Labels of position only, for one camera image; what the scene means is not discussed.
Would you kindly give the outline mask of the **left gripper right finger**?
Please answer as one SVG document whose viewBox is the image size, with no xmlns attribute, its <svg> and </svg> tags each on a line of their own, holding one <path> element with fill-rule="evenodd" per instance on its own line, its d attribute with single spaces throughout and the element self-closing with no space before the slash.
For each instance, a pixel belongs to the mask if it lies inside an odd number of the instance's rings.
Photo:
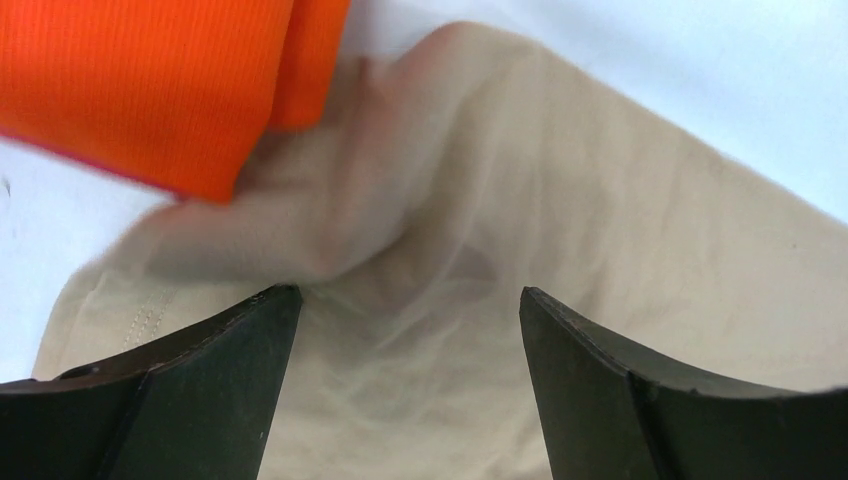
<svg viewBox="0 0 848 480">
<path fill-rule="evenodd" d="M 520 325 L 556 479 L 843 479 L 847 392 L 709 372 L 598 325 L 536 287 Z"/>
</svg>

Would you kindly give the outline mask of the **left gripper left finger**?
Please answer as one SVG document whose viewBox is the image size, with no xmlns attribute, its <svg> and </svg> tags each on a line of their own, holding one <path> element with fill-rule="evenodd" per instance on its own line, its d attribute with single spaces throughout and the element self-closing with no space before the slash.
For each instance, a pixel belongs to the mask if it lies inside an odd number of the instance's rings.
<svg viewBox="0 0 848 480">
<path fill-rule="evenodd" d="M 254 479 L 302 297 L 268 288 L 49 381 L 1 387 L 5 479 Z"/>
</svg>

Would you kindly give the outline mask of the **beige t shirt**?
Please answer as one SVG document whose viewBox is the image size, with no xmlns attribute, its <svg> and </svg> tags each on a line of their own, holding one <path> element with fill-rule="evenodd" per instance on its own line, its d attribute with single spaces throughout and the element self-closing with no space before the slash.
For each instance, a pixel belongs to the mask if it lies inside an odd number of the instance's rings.
<svg viewBox="0 0 848 480">
<path fill-rule="evenodd" d="M 66 283 L 34 375 L 269 285 L 304 297 L 263 479 L 547 479 L 536 286 L 700 368 L 847 381 L 847 229 L 527 38 L 470 22 L 339 63 L 226 205 L 151 212 Z"/>
</svg>

